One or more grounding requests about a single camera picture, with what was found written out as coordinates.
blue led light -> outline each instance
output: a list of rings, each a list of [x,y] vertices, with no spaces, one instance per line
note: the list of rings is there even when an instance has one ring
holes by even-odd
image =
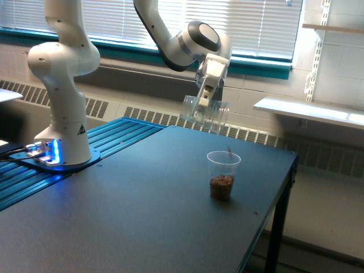
[[[60,162],[60,153],[58,148],[58,141],[56,139],[53,140],[53,154],[54,154],[54,163]]]

window blinds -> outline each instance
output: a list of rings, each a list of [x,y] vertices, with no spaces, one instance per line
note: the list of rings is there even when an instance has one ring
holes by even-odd
[[[225,31],[234,55],[292,59],[303,0],[159,0],[170,33],[192,20]],[[154,46],[133,0],[83,0],[90,37]],[[52,31],[44,19],[44,0],[1,0],[2,27]]]

blue aluminum rail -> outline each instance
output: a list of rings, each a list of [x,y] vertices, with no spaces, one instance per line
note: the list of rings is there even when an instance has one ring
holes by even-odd
[[[89,144],[100,151],[102,160],[165,127],[137,119],[120,118],[89,130]],[[71,174],[54,174],[15,162],[0,163],[0,211]]]

wall shelf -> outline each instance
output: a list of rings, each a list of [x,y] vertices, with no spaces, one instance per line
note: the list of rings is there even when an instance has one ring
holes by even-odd
[[[364,34],[364,29],[362,30],[358,28],[322,26],[320,24],[303,24],[302,28],[311,28],[313,30],[338,31],[352,34]]]
[[[364,129],[364,111],[280,97],[265,97],[254,109],[356,129]]]
[[[11,101],[23,96],[17,92],[8,91],[0,88],[0,102]]]

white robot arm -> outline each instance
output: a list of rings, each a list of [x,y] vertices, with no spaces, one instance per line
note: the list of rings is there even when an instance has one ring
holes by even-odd
[[[96,70],[100,54],[88,39],[81,0],[45,0],[45,18],[59,36],[57,43],[31,48],[28,65],[44,83],[51,106],[51,124],[35,137],[43,147],[30,153],[49,166],[77,165],[91,158],[85,131],[85,97],[73,78]]]
[[[134,0],[134,6],[171,69],[184,71],[196,60],[200,62],[196,73],[196,84],[200,88],[198,103],[192,111],[183,111],[182,116],[199,125],[208,120],[211,124],[210,119],[219,111],[218,107],[212,106],[211,100],[216,91],[222,91],[230,64],[229,37],[200,21],[190,22],[187,28],[171,36],[159,15],[158,0]]]

